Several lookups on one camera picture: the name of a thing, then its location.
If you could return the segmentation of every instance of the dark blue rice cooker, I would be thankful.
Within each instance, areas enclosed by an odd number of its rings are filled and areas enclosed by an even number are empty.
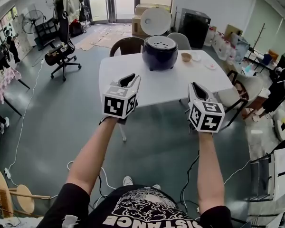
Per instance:
[[[171,14],[163,8],[147,9],[141,17],[143,31],[151,35],[144,40],[142,58],[151,71],[174,67],[178,56],[177,43],[164,34],[170,27]]]

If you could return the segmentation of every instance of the black t-shirt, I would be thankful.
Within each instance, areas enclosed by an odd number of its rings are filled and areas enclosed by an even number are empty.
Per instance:
[[[38,228],[61,228],[68,222],[66,215],[77,218],[75,228],[232,228],[230,210],[225,206],[207,210],[198,222],[162,191],[141,185],[116,189],[90,214],[89,202],[82,188],[65,184]]]
[[[7,37],[6,37],[6,42],[9,44],[10,50],[16,49],[15,42],[12,41],[12,37],[11,37],[11,36],[7,36]]]

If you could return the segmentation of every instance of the black box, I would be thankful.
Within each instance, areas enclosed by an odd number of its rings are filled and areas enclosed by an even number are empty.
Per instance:
[[[185,35],[190,46],[202,48],[211,19],[204,13],[190,9],[182,9],[179,33]]]

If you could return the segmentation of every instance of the backpack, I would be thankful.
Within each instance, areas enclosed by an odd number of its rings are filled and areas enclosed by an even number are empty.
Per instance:
[[[70,24],[70,35],[72,37],[79,36],[83,33],[86,33],[80,22],[78,22],[77,19],[73,20],[73,22]]]

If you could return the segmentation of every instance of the brown chair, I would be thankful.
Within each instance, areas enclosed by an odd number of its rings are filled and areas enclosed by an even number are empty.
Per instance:
[[[120,48],[122,55],[134,54],[141,52],[144,40],[138,37],[127,37],[117,41],[110,51],[110,57],[114,57],[115,52]]]

